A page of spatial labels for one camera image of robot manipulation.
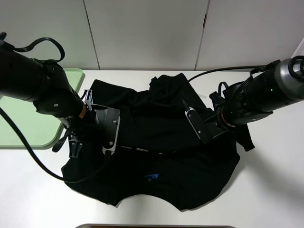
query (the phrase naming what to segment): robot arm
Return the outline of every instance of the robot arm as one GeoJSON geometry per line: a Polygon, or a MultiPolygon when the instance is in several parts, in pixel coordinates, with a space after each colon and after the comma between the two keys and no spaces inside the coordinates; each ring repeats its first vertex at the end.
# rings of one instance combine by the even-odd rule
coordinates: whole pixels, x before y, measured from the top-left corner
{"type": "MultiPolygon", "coordinates": [[[[201,75],[235,68],[241,67],[211,70],[201,75]]],[[[224,133],[231,133],[230,135],[249,151],[254,145],[247,123],[263,119],[276,109],[304,100],[304,56],[296,56],[282,62],[277,60],[255,68],[244,82],[231,86],[222,82],[218,92],[210,94],[209,97],[215,111],[210,118],[201,120],[191,107],[185,112],[202,143],[206,144],[224,133]],[[254,73],[261,74],[253,78],[254,73]],[[220,94],[222,84],[226,87],[223,91],[225,98],[220,94]]]]}
{"type": "Polygon", "coordinates": [[[51,38],[40,38],[28,47],[15,48],[0,33],[0,95],[32,102],[37,112],[53,115],[67,128],[67,135],[54,146],[57,152],[69,137],[70,157],[77,157],[83,140],[103,142],[103,153],[114,153],[119,129],[119,110],[82,101],[70,86],[58,64],[65,56],[61,45],[51,38]],[[27,52],[42,41],[51,41],[61,54],[59,60],[37,60],[17,52],[27,52]]]}

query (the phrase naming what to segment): white table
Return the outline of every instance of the white table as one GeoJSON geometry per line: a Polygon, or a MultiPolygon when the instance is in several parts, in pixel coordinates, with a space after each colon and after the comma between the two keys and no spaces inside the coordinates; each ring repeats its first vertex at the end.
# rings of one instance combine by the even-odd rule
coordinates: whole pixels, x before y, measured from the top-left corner
{"type": "MultiPolygon", "coordinates": [[[[80,94],[95,79],[133,88],[149,88],[151,78],[176,71],[85,71],[80,94]]],[[[187,77],[199,72],[185,71],[187,77]]],[[[218,72],[191,84],[207,98],[219,82],[229,85],[245,72],[218,72]]],[[[81,195],[44,173],[25,150],[0,151],[0,227],[75,228],[82,224],[224,225],[236,228],[304,227],[304,102],[275,111],[249,125],[256,148],[244,152],[228,185],[213,202],[180,212],[166,201],[146,195],[125,199],[113,207],[81,195]]],[[[61,175],[68,144],[58,153],[36,150],[51,170],[61,175]]]]}

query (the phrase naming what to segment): black garment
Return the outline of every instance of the black garment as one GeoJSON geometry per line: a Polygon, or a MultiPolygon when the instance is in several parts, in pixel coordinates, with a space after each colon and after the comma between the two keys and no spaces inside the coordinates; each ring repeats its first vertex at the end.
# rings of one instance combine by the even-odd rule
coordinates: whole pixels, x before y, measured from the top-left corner
{"type": "MultiPolygon", "coordinates": [[[[148,194],[183,210],[216,198],[239,161],[236,143],[226,137],[201,144],[184,115],[181,89],[186,82],[183,74],[161,76],[152,79],[149,91],[136,92],[95,80],[94,103],[121,110],[117,144],[133,150],[117,147],[100,174],[66,184],[112,205],[132,195],[148,194]]],[[[190,85],[184,97],[202,119],[212,112],[190,85]]],[[[79,179],[103,162],[101,145],[86,143],[79,158],[63,167],[63,176],[79,179]]]]}

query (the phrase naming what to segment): cable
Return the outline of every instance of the cable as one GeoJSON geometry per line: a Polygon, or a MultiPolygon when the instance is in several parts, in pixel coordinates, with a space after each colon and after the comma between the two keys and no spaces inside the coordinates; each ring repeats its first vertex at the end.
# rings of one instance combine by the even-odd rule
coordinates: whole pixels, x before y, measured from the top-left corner
{"type": "Polygon", "coordinates": [[[264,67],[265,65],[261,65],[261,66],[235,66],[235,67],[226,67],[226,68],[219,68],[219,69],[214,69],[214,70],[209,70],[203,73],[200,73],[192,78],[190,78],[182,87],[182,93],[181,93],[181,101],[183,102],[183,105],[185,107],[185,110],[188,111],[189,110],[189,106],[187,105],[187,102],[184,100],[184,91],[185,91],[185,87],[186,85],[189,84],[190,81],[194,80],[197,77],[200,77],[202,75],[206,75],[209,73],[213,73],[213,72],[217,72],[217,71],[225,71],[225,70],[240,70],[240,69],[253,69],[253,68],[259,68],[259,67],[264,67]]]}
{"type": "Polygon", "coordinates": [[[63,144],[66,142],[67,137],[71,134],[71,132],[72,132],[72,127],[69,127],[66,130],[66,133],[64,134],[64,136],[61,139],[59,139],[57,141],[57,143],[55,143],[55,145],[52,148],[52,152],[56,152],[57,153],[61,149],[61,147],[63,146],[63,144]]]}
{"type": "Polygon", "coordinates": [[[226,83],[226,82],[221,82],[218,86],[218,94],[220,95],[220,96],[222,96],[222,85],[224,85],[224,87],[226,88],[226,89],[228,89],[228,84],[226,83]]]}
{"type": "Polygon", "coordinates": [[[82,94],[81,100],[83,100],[85,96],[86,96],[86,92],[84,92],[84,94],[82,94]]]}
{"type": "Polygon", "coordinates": [[[36,39],[34,42],[32,42],[30,45],[26,46],[26,47],[21,47],[21,48],[15,48],[14,50],[17,51],[17,52],[28,52],[28,51],[31,51],[33,50],[33,48],[43,42],[43,41],[50,41],[52,42],[59,50],[60,52],[60,59],[59,60],[55,60],[55,59],[49,59],[49,60],[46,60],[46,63],[50,62],[50,63],[58,63],[60,62],[62,59],[64,59],[65,57],[65,51],[63,49],[63,47],[54,39],[50,38],[50,37],[42,37],[42,38],[39,38],[39,39],[36,39]]]}
{"type": "Polygon", "coordinates": [[[42,168],[46,173],[48,173],[49,175],[51,175],[52,177],[55,177],[58,180],[67,182],[67,183],[78,183],[84,180],[87,180],[93,176],[95,176],[97,173],[99,173],[106,165],[107,162],[109,161],[109,158],[111,156],[111,152],[110,151],[106,151],[105,152],[105,160],[103,165],[98,168],[96,171],[94,171],[91,175],[86,176],[80,180],[72,180],[72,179],[67,179],[64,177],[60,177],[58,175],[56,175],[55,173],[53,173],[52,171],[50,171],[40,160],[39,158],[36,156],[36,154],[33,152],[31,146],[29,145],[28,141],[26,140],[26,138],[24,137],[24,135],[22,134],[22,132],[19,130],[19,128],[15,125],[15,123],[12,121],[12,119],[3,111],[2,108],[0,108],[0,115],[4,118],[4,120],[11,126],[11,128],[14,130],[14,132],[17,134],[17,136],[20,138],[20,140],[22,141],[22,143],[24,144],[25,148],[28,150],[29,154],[31,155],[31,157],[35,160],[35,162],[40,166],[40,168],[42,168]]]}

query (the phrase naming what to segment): green tray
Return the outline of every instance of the green tray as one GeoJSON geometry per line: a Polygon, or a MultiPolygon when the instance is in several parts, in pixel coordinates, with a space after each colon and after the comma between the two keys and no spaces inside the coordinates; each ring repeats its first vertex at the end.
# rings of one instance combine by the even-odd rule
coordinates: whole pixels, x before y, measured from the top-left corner
{"type": "MultiPolygon", "coordinates": [[[[72,88],[79,91],[84,78],[80,69],[64,69],[72,88]]],[[[9,115],[24,134],[28,143],[35,149],[51,147],[62,132],[61,122],[51,116],[36,112],[34,105],[27,101],[0,96],[0,107],[9,115]]],[[[24,148],[12,128],[0,116],[0,149],[24,148]]]]}

